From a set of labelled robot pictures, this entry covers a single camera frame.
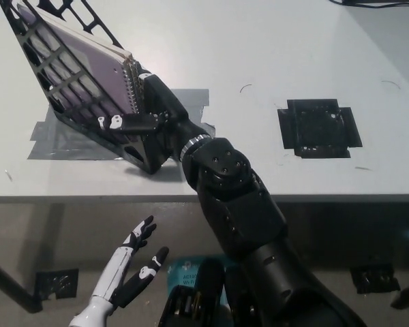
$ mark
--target gray floor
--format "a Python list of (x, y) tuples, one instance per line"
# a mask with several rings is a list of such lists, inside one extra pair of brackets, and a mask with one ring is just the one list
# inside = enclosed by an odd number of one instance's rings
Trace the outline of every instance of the gray floor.
[[(46, 301), (44, 311), (36, 315), (25, 313), (0, 293), (0, 326), (68, 326), (85, 307), (119, 242), (148, 215), (155, 215), (159, 228), (149, 246), (136, 256), (132, 268), (138, 268), (162, 245), (170, 247), (171, 259), (221, 252), (197, 204), (1, 204), (0, 265), (17, 281), (30, 289), (35, 272), (63, 268), (79, 268), (80, 276), (76, 299)], [(361, 256), (391, 259), (401, 263), (396, 266), (401, 286), (408, 285), (409, 221), (373, 219), (358, 221), (356, 226), (354, 221), (329, 221), (327, 226), (321, 225), (325, 221), (315, 223), (321, 228), (289, 221), (296, 248), (316, 275), (368, 326), (409, 326), (409, 309), (389, 307), (394, 293), (358, 295), (346, 268)], [(163, 271), (130, 307), (118, 310), (109, 319), (109, 326), (156, 326), (166, 297)]]

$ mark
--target white table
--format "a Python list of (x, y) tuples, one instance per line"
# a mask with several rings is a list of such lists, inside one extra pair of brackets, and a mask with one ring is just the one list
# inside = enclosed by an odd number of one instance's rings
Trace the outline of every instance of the white table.
[[(169, 87), (209, 90), (202, 121), (248, 156), (276, 200), (409, 202), (409, 8), (90, 3)], [(317, 98), (352, 108), (363, 147), (350, 149), (350, 159), (301, 159), (283, 148), (277, 109), (287, 99)], [(47, 107), (0, 8), (0, 202), (196, 199), (173, 161), (147, 176), (126, 161), (28, 160)]]

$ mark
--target black cable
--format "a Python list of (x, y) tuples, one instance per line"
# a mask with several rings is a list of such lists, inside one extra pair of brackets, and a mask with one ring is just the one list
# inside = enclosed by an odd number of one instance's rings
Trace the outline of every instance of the black cable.
[(359, 7), (359, 8), (369, 8), (369, 9), (409, 7), (409, 2), (397, 2), (397, 3), (390, 3), (388, 5), (363, 5), (361, 3), (343, 3), (343, 2), (336, 1), (336, 0), (329, 0), (329, 1), (337, 5), (345, 5), (347, 7)]

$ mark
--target notebook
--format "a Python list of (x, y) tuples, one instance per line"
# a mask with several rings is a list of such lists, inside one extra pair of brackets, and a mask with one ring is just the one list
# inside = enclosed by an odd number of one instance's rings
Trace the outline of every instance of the notebook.
[[(35, 15), (24, 3), (19, 3), (17, 8), (29, 24), (36, 21)], [(81, 110), (80, 113), (85, 119), (95, 116), (137, 114), (140, 112), (141, 94), (138, 72), (136, 62), (130, 52), (109, 44), (102, 38), (90, 33), (75, 30), (64, 20), (40, 8), (35, 7), (34, 9), (112, 100), (104, 100), (100, 105), (92, 105), (90, 108)], [(54, 52), (59, 48), (59, 43), (53, 34), (43, 26), (37, 28), (37, 33), (33, 34), (30, 40), (40, 61), (47, 59), (52, 51)], [(79, 66), (68, 53), (62, 52), (59, 58), (60, 61), (54, 60), (51, 63), (52, 68), (47, 66), (44, 69), (46, 78), (54, 86), (59, 85), (63, 80), (67, 80), (72, 76), (67, 67), (73, 74), (80, 71)], [(54, 98), (60, 101), (65, 110), (70, 110), (81, 105), (81, 103), (90, 102), (92, 96), (101, 96), (100, 88), (87, 76), (79, 78), (79, 81), (83, 87), (78, 82), (73, 82), (69, 87), (63, 89), (62, 92), (53, 95)]]

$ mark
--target robotic hand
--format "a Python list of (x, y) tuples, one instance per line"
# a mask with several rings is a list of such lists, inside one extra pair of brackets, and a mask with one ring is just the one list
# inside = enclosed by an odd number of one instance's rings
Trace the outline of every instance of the robotic hand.
[(193, 124), (172, 91), (138, 66), (144, 115), (98, 123), (113, 134), (149, 135), (149, 149), (181, 161), (188, 184), (224, 253), (238, 262), (256, 299), (262, 326), (362, 327), (364, 322), (300, 262), (282, 212), (244, 154)]
[(117, 307), (125, 308), (150, 284), (168, 255), (167, 247), (161, 248), (125, 284), (124, 279), (133, 255), (147, 245), (147, 239), (155, 229), (153, 216), (136, 226), (114, 252), (94, 289), (88, 307), (71, 321), (70, 327), (105, 327), (108, 316)]

